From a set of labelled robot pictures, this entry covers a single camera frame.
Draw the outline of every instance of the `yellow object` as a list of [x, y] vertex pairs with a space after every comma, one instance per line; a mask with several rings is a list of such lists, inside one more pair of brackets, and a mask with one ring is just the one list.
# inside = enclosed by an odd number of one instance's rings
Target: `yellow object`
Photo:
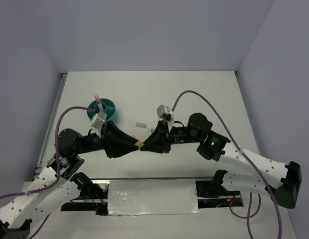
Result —
[[136, 146], [139, 147], [139, 149], [144, 146], [144, 143], [142, 143], [141, 141], [138, 141], [137, 143], [135, 143]]

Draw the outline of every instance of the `robotic arm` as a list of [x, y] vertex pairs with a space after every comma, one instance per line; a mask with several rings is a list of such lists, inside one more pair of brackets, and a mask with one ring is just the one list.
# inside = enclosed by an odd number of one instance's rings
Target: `robotic arm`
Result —
[[257, 172], [242, 156], [244, 152], [264, 174], [278, 204], [285, 208], [295, 208], [302, 181], [301, 169], [297, 163], [275, 162], [243, 148], [238, 151], [227, 137], [211, 130], [213, 124], [201, 113], [191, 115], [187, 126], [180, 127], [173, 126], [173, 112], [168, 107], [161, 105], [157, 113], [160, 118], [158, 124], [144, 142], [125, 134], [112, 121], [105, 122], [103, 112], [95, 114], [92, 120], [91, 127], [95, 133], [82, 136], [73, 129], [63, 130], [59, 134], [61, 180], [53, 188], [30, 193], [34, 189], [45, 188], [56, 180], [57, 165], [54, 156], [27, 187], [24, 196], [16, 197], [0, 208], [0, 239], [26, 239], [31, 227], [63, 204], [80, 196], [84, 198], [92, 192], [103, 194], [84, 173], [76, 173], [84, 163], [78, 154], [97, 150], [104, 150], [109, 158], [116, 158], [137, 150], [169, 153], [172, 144], [199, 143], [197, 152], [203, 158], [231, 164], [251, 174], [240, 176], [217, 170], [211, 181], [215, 190], [240, 190], [269, 196]]

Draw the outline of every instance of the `white foam block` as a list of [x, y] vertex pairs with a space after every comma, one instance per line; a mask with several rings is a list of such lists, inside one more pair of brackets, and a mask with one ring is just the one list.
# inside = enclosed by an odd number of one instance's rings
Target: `white foam block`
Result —
[[199, 212], [194, 179], [111, 181], [109, 215], [190, 214]]

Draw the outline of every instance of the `white wall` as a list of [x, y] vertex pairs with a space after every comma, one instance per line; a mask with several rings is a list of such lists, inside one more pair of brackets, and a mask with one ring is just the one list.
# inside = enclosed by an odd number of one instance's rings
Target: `white wall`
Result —
[[274, 0], [17, 0], [61, 72], [237, 70]]
[[0, 195], [32, 178], [59, 82], [17, 3], [0, 1]]
[[299, 239], [309, 238], [309, 0], [275, 0], [238, 74], [261, 152], [302, 167]]

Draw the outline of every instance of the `white table surface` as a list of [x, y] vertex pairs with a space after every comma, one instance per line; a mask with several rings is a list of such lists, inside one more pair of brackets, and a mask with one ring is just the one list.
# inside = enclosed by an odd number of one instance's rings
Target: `white table surface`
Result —
[[[87, 107], [94, 94], [111, 99], [118, 110], [116, 125], [141, 141], [148, 137], [148, 129], [136, 127], [136, 122], [155, 127], [156, 108], [172, 107], [177, 96], [184, 90], [195, 90], [207, 97], [216, 107], [239, 144], [258, 152], [251, 125], [233, 71], [143, 71], [143, 72], [70, 72], [53, 124], [61, 113], [71, 106]], [[192, 113], [201, 112], [213, 122], [212, 130], [227, 135], [221, 123], [199, 97], [186, 94], [175, 110], [176, 120], [187, 124]], [[61, 129], [72, 128], [82, 135], [89, 130], [90, 121], [83, 110], [69, 112]], [[43, 154], [43, 165], [54, 154], [54, 135], [49, 136]], [[133, 152], [124, 157], [108, 159], [103, 151], [80, 155], [85, 163], [79, 171], [90, 178], [137, 178], [137, 177], [198, 177], [213, 176], [218, 168], [242, 173], [227, 165], [216, 164], [202, 158], [197, 144], [175, 145], [169, 154]], [[248, 194], [243, 193], [248, 205]], [[247, 207], [235, 208], [246, 214]], [[280, 208], [283, 221], [283, 238], [295, 239], [288, 211]], [[277, 219], [272, 201], [262, 197], [262, 207], [251, 220], [252, 232], [258, 238], [277, 237]], [[93, 212], [54, 212], [37, 238], [72, 239], [248, 239], [246, 221], [231, 215], [228, 208], [205, 209], [190, 215], [151, 216], [95, 216]]]

